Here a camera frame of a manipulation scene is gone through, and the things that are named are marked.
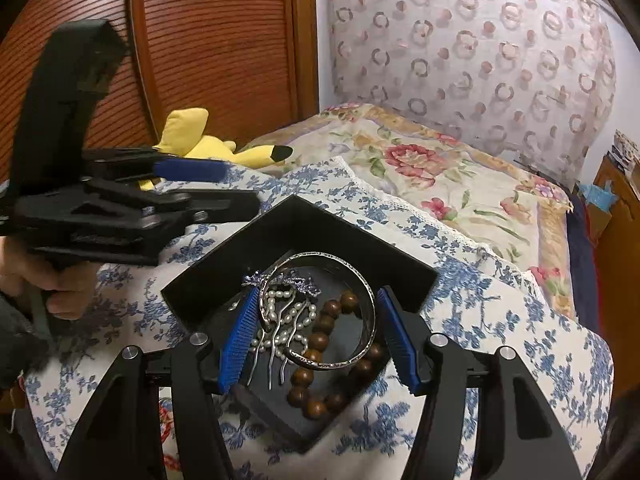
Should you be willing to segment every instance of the blue plastic bag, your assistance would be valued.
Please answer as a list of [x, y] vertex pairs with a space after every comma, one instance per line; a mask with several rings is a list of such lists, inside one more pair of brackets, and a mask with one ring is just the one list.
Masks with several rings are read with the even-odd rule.
[[611, 181], [607, 180], [604, 189], [595, 184], [580, 184], [580, 191], [584, 195], [587, 204], [593, 204], [605, 213], [609, 212], [611, 206], [618, 199], [618, 196], [611, 192]]

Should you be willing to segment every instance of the curtain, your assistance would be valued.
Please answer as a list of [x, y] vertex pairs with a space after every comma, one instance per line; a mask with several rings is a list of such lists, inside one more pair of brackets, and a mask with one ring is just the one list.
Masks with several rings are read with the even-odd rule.
[[571, 185], [616, 69], [593, 0], [331, 0], [336, 93]]

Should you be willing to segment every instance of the yellow plush toy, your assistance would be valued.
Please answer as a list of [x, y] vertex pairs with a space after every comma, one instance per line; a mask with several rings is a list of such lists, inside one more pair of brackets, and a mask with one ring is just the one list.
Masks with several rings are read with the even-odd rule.
[[218, 158], [259, 170], [286, 159], [293, 153], [289, 146], [256, 146], [234, 153], [236, 144], [232, 140], [222, 141], [217, 137], [203, 135], [209, 112], [204, 108], [174, 110], [167, 117], [162, 139], [155, 146], [162, 153], [187, 158]]

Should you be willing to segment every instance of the black box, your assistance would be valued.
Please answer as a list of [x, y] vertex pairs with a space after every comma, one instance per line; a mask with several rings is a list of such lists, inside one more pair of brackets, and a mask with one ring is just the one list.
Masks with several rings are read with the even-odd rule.
[[[256, 270], [264, 272], [285, 254], [305, 251], [329, 253], [347, 261], [363, 275], [374, 294], [384, 285], [391, 286], [402, 307], [411, 312], [418, 311], [424, 304], [437, 279], [436, 271], [427, 264], [298, 196], [290, 196], [177, 276], [162, 290], [162, 295], [185, 328], [203, 330], [220, 348], [235, 318], [229, 307], [245, 293], [241, 290], [242, 277]], [[357, 283], [350, 283], [351, 276], [328, 276], [324, 270], [302, 269], [303, 274], [305, 271], [322, 289], [318, 310], [325, 301], [339, 298], [343, 291], [356, 292], [358, 288]], [[346, 359], [357, 346], [361, 330], [362, 322], [357, 317], [340, 316], [330, 345], [323, 353], [323, 361]], [[383, 342], [381, 332], [378, 330], [376, 340], [379, 342]], [[258, 362], [251, 385], [245, 386], [254, 360], [252, 354], [249, 356], [239, 384], [232, 389], [234, 395], [292, 447], [305, 452], [335, 417], [327, 415], [320, 420], [309, 420], [302, 410], [289, 406], [286, 395], [289, 377], [295, 370], [293, 364], [287, 366], [285, 383], [280, 386], [280, 361], [276, 360], [273, 389], [268, 390], [266, 367]], [[374, 371], [382, 370], [386, 362], [388, 356], [375, 363]], [[347, 373], [348, 370], [315, 372], [309, 391], [314, 397], [322, 398], [334, 392]], [[369, 383], [370, 380], [360, 384], [350, 398], [356, 398]]]

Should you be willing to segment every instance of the human hand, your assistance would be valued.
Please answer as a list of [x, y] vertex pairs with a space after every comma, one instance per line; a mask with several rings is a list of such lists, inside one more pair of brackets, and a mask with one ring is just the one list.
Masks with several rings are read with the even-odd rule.
[[29, 254], [19, 240], [0, 237], [0, 290], [17, 298], [31, 283], [42, 290], [55, 290], [47, 299], [47, 310], [60, 319], [79, 319], [94, 294], [100, 264], [81, 262], [57, 271], [41, 256]]

